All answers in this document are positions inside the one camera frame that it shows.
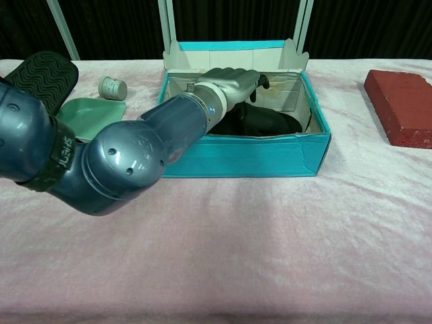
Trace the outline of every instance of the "black curtain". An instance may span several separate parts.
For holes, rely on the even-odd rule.
[[[313,59],[432,59],[432,0],[314,0]]]
[[[300,0],[173,0],[179,41],[293,38]]]
[[[160,59],[157,0],[59,0],[80,59]]]
[[[0,59],[55,51],[69,57],[46,0],[0,0]]]

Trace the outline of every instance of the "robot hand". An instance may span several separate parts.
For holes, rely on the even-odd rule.
[[[256,71],[213,69],[138,120],[111,124],[81,143],[39,100],[0,84],[0,177],[82,213],[110,214],[155,184],[260,85],[268,88],[268,79]]]

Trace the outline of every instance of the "table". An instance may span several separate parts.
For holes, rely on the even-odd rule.
[[[156,105],[162,61],[75,63],[68,100],[108,75],[130,89],[125,119]],[[0,323],[432,318],[432,150],[389,144],[370,69],[432,81],[427,60],[310,60],[333,136],[317,177],[161,179],[104,217],[0,180]]]

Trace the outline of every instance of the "teal shoe box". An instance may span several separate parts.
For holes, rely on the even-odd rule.
[[[158,103],[185,91],[211,68],[254,69],[269,77],[256,102],[294,116],[303,133],[265,138],[207,134],[175,163],[164,178],[304,177],[318,174],[331,132],[305,73],[308,53],[297,54],[292,39],[277,41],[172,41],[164,52],[165,81]]]

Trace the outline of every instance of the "red brick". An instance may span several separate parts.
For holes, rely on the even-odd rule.
[[[364,89],[392,145],[432,149],[432,86],[422,76],[371,70]]]

